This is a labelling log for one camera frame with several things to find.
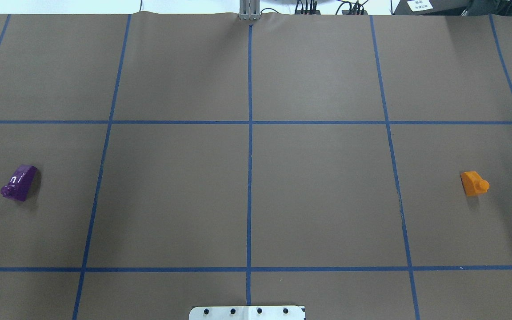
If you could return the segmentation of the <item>black box with label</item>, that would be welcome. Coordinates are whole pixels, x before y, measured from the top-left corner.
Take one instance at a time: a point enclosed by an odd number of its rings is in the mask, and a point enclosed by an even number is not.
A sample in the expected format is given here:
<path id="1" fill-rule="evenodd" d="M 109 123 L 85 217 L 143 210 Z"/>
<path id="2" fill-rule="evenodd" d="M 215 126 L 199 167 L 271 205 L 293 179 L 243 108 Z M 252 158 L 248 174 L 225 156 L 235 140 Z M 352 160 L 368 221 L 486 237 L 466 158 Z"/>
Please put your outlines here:
<path id="1" fill-rule="evenodd" d="M 400 0 L 393 16 L 460 16 L 471 0 Z"/>

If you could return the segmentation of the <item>white metal base plate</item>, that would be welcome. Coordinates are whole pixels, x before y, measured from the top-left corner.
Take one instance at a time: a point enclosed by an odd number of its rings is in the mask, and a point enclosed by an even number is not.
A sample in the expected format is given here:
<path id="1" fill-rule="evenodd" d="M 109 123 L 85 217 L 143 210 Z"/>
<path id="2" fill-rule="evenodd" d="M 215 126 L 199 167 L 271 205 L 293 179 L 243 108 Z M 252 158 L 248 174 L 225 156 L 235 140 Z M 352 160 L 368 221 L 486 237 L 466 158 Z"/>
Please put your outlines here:
<path id="1" fill-rule="evenodd" d="M 189 320 L 305 320 L 304 306 L 199 306 L 189 312 Z"/>

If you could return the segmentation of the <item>purple trapezoid block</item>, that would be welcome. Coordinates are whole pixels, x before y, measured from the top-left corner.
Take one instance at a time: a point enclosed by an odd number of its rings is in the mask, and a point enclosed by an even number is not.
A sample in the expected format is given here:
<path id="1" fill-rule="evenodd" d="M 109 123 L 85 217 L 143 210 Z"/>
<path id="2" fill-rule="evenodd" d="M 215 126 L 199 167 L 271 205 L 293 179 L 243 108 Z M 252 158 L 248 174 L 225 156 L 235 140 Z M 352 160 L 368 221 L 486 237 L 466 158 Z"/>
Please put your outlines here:
<path id="1" fill-rule="evenodd" d="M 0 194 L 6 199 L 24 202 L 37 172 L 38 168 L 33 165 L 20 165 L 9 181 L 0 189 Z"/>

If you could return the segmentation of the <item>orange trapezoid block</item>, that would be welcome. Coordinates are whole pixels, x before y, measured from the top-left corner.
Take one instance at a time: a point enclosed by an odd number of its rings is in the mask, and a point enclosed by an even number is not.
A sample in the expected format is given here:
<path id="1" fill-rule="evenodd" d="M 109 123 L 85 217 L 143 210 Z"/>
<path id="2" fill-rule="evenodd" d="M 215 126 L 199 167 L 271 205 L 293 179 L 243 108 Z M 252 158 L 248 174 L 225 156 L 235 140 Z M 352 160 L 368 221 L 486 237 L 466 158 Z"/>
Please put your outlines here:
<path id="1" fill-rule="evenodd" d="M 486 194 L 490 189 L 490 183 L 477 172 L 461 172 L 460 178 L 467 197 Z"/>

